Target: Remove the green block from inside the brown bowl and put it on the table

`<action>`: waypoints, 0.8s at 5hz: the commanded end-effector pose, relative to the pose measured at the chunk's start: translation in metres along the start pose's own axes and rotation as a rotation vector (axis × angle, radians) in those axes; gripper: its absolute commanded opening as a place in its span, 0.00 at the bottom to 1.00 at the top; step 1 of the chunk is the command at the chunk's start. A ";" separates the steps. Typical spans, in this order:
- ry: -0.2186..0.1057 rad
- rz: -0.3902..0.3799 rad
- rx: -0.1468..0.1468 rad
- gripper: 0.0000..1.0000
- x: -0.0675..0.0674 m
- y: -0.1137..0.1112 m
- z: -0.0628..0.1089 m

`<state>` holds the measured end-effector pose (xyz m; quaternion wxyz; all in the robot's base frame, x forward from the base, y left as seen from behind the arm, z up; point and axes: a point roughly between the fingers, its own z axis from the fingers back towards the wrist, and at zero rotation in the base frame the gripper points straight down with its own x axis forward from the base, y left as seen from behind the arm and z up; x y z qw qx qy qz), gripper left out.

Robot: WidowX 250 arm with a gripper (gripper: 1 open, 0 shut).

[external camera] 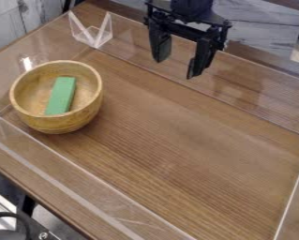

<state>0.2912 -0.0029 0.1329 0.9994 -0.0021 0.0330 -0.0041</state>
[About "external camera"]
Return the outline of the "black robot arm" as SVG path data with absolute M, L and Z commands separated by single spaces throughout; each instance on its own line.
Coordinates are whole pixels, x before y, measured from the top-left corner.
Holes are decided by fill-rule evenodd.
M 172 54 L 172 36 L 197 43 L 188 79 L 210 67 L 214 55 L 226 49 L 232 22 L 213 11 L 213 0 L 146 0 L 145 25 L 150 31 L 150 50 L 157 63 Z

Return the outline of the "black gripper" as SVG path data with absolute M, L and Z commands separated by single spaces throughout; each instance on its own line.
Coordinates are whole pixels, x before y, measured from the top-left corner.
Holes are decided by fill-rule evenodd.
M 202 37 L 190 59 L 188 79 L 200 76 L 210 67 L 217 49 L 224 50 L 226 47 L 232 22 L 214 13 L 213 0 L 146 0 L 146 5 L 154 60 L 161 63 L 170 57 L 170 34 L 192 41 Z

